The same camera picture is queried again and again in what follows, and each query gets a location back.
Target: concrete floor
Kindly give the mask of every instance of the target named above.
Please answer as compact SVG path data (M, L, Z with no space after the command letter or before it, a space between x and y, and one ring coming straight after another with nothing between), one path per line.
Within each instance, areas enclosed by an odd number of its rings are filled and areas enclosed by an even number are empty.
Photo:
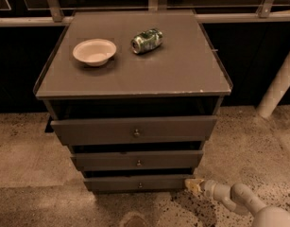
M250 226L217 202L188 192L88 192L47 113L0 114L0 226L123 226L135 213L149 226ZM268 204L290 212L290 106L268 120L253 107L221 108L196 175L246 183Z

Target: white bowl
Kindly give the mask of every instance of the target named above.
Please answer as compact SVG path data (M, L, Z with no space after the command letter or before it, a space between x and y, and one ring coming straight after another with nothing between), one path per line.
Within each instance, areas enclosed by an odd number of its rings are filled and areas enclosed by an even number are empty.
M111 41L93 39L78 44L73 50L73 56L91 66L100 66L108 61L116 52L116 45Z

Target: tray top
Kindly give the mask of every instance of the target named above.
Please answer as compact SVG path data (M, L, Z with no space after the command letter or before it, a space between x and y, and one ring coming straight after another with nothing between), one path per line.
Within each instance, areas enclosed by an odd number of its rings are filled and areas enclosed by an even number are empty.
M150 28L163 44L133 54L131 39ZM117 46L111 60L87 68L72 55L90 39ZM190 10L77 12L36 92L38 99L229 95L230 85Z

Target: soda can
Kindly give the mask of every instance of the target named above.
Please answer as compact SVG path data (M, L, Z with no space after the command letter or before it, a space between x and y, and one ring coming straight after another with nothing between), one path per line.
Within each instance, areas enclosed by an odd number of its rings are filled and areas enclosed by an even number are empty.
M152 28L136 35L132 41L131 46L135 54L143 54L147 51L153 50L162 44L162 32L157 28Z

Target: white post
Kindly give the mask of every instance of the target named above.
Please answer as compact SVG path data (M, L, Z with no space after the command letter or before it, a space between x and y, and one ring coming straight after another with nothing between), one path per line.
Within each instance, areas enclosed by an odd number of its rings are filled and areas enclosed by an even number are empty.
M258 114L268 118L290 87L290 52L287 55L282 67L269 86L264 98L257 107Z

